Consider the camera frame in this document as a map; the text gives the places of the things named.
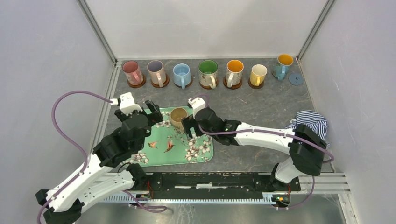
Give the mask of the beige mug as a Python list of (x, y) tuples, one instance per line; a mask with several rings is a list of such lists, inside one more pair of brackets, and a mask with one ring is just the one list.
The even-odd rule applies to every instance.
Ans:
[(188, 112), (182, 107), (174, 108), (169, 115), (170, 124), (178, 130), (183, 131), (182, 119), (188, 117)]

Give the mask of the blue orange-interior mug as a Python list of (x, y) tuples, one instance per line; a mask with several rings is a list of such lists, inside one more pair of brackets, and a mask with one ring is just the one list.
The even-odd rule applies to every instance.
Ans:
[(279, 55), (272, 70), (272, 75), (277, 78), (277, 80), (282, 81), (286, 77), (286, 74), (293, 62), (294, 59), (292, 56), (287, 54)]

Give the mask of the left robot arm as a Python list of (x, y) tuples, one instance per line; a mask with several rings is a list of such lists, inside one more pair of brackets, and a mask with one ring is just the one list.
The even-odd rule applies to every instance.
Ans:
[(83, 212), (100, 200), (119, 191), (143, 189), (147, 175), (138, 163), (129, 163), (125, 170), (99, 185), (94, 182), (144, 148), (151, 128), (163, 120), (160, 107), (151, 100), (145, 101), (150, 113), (137, 104), (119, 102), (115, 115), (121, 126), (93, 148), (86, 161), (61, 184), (53, 189), (36, 193), (42, 206), (37, 222), (44, 218), (48, 224), (72, 224)]

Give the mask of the blue round coaster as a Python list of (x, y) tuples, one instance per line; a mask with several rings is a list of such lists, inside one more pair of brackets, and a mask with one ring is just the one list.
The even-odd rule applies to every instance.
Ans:
[(302, 85), (304, 83), (304, 77), (301, 73), (292, 73), (288, 78), (292, 85)]

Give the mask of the light blue mug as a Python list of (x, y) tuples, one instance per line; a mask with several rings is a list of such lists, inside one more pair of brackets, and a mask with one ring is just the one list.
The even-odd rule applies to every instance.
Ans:
[(179, 63), (173, 68), (174, 83), (185, 87), (191, 80), (191, 70), (187, 64)]

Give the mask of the orange interior mug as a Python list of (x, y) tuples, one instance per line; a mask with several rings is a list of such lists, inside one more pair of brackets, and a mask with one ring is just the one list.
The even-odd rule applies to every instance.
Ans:
[(242, 80), (244, 69), (243, 63), (239, 60), (231, 60), (227, 63), (226, 68), (227, 70), (225, 78), (227, 80), (228, 87), (238, 84), (240, 80)]

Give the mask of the cream yellow-handled mug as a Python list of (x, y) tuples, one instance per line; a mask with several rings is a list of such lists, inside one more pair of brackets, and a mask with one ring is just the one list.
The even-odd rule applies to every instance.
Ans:
[(261, 82), (264, 82), (267, 74), (267, 68), (262, 64), (256, 64), (251, 69), (250, 81), (253, 85), (258, 86)]

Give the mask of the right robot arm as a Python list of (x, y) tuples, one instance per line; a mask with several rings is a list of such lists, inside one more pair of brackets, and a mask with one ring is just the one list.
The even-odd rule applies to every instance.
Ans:
[(222, 120), (207, 107), (183, 118), (182, 125), (189, 137), (194, 129), (197, 136), (206, 134), (226, 146), (258, 146), (288, 155), (270, 177), (275, 190), (284, 189), (301, 175), (319, 176), (325, 162), (325, 141), (305, 124), (286, 129), (253, 126), (239, 120)]

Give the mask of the dark wooden coaster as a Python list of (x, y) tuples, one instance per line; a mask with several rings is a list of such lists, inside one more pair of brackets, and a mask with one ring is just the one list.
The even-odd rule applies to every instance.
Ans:
[(264, 86), (264, 82), (261, 82), (258, 86), (255, 86), (251, 83), (250, 79), (248, 80), (248, 84), (253, 89), (261, 89)]

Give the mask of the green interior floral mug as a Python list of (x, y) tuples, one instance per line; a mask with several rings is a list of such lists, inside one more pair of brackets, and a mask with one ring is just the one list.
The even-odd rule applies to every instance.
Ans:
[(218, 79), (218, 65), (213, 60), (204, 60), (199, 66), (199, 82), (208, 86), (210, 82), (215, 82)]

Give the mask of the purple interior mug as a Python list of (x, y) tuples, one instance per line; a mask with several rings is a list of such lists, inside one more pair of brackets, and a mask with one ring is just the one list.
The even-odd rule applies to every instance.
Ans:
[(164, 65), (161, 61), (154, 60), (148, 63), (147, 70), (153, 83), (163, 86), (166, 80)]

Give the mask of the pink mug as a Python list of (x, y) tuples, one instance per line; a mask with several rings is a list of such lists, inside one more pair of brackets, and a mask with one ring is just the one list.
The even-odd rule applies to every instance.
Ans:
[(143, 73), (136, 61), (127, 61), (123, 64), (122, 70), (126, 75), (127, 81), (133, 85), (140, 84), (143, 80)]

